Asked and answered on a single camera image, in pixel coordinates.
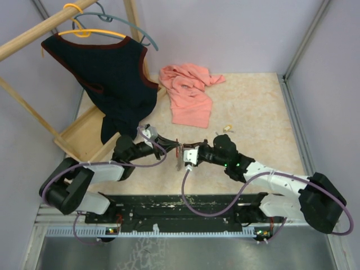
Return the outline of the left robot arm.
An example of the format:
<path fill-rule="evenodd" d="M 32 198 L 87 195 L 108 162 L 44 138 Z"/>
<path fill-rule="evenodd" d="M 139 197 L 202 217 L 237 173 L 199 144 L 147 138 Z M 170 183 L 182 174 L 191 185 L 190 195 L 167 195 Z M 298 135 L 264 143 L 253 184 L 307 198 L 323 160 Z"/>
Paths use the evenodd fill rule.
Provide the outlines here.
<path fill-rule="evenodd" d="M 134 143 L 130 136 L 116 140 L 112 159 L 95 163 L 80 163 L 72 157 L 64 159 L 41 185 L 39 196 L 43 201 L 68 215 L 75 211 L 96 213 L 105 223 L 116 219 L 117 209 L 103 194 L 87 192 L 92 182 L 124 181 L 136 167 L 150 168 L 161 164 L 167 153 L 177 148 L 179 142 L 160 135 Z"/>

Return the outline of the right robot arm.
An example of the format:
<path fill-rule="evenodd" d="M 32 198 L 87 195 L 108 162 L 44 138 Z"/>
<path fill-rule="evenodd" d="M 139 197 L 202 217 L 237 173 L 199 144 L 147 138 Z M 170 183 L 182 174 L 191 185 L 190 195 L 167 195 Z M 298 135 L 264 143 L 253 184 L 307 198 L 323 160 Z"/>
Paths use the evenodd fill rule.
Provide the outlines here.
<path fill-rule="evenodd" d="M 270 168 L 238 152 L 226 134 L 218 135 L 210 146 L 207 140 L 182 145 L 188 172 L 206 162 L 224 167 L 230 179 L 271 190 L 251 209 L 252 218 L 265 222 L 269 217 L 284 217 L 307 222 L 315 230 L 333 234 L 346 209 L 346 200 L 322 173 L 291 175 Z"/>

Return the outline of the yellow key tag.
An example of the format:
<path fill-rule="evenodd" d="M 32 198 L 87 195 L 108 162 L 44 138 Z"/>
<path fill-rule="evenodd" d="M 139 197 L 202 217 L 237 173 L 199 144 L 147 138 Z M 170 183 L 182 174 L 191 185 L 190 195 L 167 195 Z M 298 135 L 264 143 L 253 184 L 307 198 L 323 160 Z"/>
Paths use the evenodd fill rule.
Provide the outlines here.
<path fill-rule="evenodd" d="M 227 125 L 223 128 L 223 133 L 233 132 L 232 125 Z"/>

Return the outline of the pink cloth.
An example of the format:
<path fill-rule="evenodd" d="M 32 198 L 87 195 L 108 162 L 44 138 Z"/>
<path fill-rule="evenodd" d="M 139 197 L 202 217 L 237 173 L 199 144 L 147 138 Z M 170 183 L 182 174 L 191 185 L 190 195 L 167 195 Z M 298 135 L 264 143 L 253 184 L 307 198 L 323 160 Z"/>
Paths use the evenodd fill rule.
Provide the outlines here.
<path fill-rule="evenodd" d="M 168 65 L 160 69 L 159 81 L 170 98 L 172 123 L 198 128 L 209 126 L 212 99 L 205 88 L 226 81 L 195 64 Z"/>

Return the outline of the dark navy vest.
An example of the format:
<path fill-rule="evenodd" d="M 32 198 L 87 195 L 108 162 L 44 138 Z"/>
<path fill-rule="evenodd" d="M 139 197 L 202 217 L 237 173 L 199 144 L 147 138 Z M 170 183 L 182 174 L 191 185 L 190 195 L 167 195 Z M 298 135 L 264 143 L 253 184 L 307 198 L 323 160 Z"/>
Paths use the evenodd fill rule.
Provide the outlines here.
<path fill-rule="evenodd" d="M 130 37 L 115 44 L 76 44 L 60 35 L 42 48 L 68 70 L 104 113 L 101 142 L 115 133 L 137 137 L 139 123 L 157 103 L 158 84 L 143 72 L 147 48 Z"/>

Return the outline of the yellow clothes hanger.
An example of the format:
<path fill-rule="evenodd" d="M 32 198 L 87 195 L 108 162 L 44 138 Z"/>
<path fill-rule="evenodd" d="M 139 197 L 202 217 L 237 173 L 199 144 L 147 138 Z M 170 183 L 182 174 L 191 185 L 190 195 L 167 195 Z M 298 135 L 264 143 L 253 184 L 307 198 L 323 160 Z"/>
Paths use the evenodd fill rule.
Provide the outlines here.
<path fill-rule="evenodd" d="M 84 15 L 84 11 L 75 3 L 67 3 L 63 6 L 62 9 L 65 9 L 67 7 L 72 7 L 74 9 L 76 9 L 78 13 L 80 13 L 81 15 Z M 78 38 L 88 38 L 91 36 L 91 34 L 95 33 L 95 34 L 107 34 L 107 35 L 110 35 L 110 37 L 119 37 L 122 39 L 124 39 L 126 37 L 126 35 L 117 33 L 114 31 L 102 30 L 102 29 L 86 29 L 86 28 L 82 27 L 80 25 L 80 23 L 78 21 L 76 21 L 76 19 L 74 17 L 71 17 L 70 20 L 73 23 L 75 23 L 75 25 L 77 25 L 78 28 L 73 29 L 73 30 L 59 32 L 59 33 L 57 33 L 58 36 L 74 34 Z M 44 58 L 44 48 L 43 47 L 41 48 L 41 56 L 42 56 L 42 58 Z"/>

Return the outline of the grey-blue clothes hanger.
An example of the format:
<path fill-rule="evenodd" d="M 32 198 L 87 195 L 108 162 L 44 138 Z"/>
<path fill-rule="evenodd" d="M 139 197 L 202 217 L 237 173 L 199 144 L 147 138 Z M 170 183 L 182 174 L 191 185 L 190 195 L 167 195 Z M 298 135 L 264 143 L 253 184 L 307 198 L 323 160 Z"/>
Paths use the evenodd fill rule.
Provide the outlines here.
<path fill-rule="evenodd" d="M 147 34 L 143 29 L 140 28 L 137 6 L 135 1 L 123 1 L 123 5 L 126 12 L 126 19 L 122 19 L 120 17 L 116 17 L 112 14 L 106 12 L 106 9 L 102 5 L 101 2 L 97 1 L 96 5 L 100 8 L 100 12 L 84 12 L 74 16 L 74 20 L 72 22 L 73 30 L 85 29 L 86 27 L 82 22 L 80 22 L 79 17 L 81 16 L 97 16 L 101 21 L 105 23 L 111 23 L 114 20 L 121 22 L 125 25 L 128 25 L 130 28 L 131 36 L 134 40 L 139 42 L 145 47 L 153 46 L 155 51 L 158 51 L 158 45 L 156 42 Z"/>

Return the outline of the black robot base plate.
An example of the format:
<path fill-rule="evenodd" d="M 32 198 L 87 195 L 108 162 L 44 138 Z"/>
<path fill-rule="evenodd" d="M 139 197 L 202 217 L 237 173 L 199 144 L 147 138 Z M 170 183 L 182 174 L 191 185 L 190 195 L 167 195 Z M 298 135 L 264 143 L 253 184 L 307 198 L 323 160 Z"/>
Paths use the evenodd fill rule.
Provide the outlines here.
<path fill-rule="evenodd" d="M 202 217 L 184 204 L 181 195 L 111 195 L 105 214 L 87 213 L 86 224 L 119 224 L 122 232 L 214 233 L 241 232 L 256 223 L 281 223 L 282 217 L 267 217 L 260 209 L 260 194 L 241 195 L 230 210 L 217 217 Z"/>

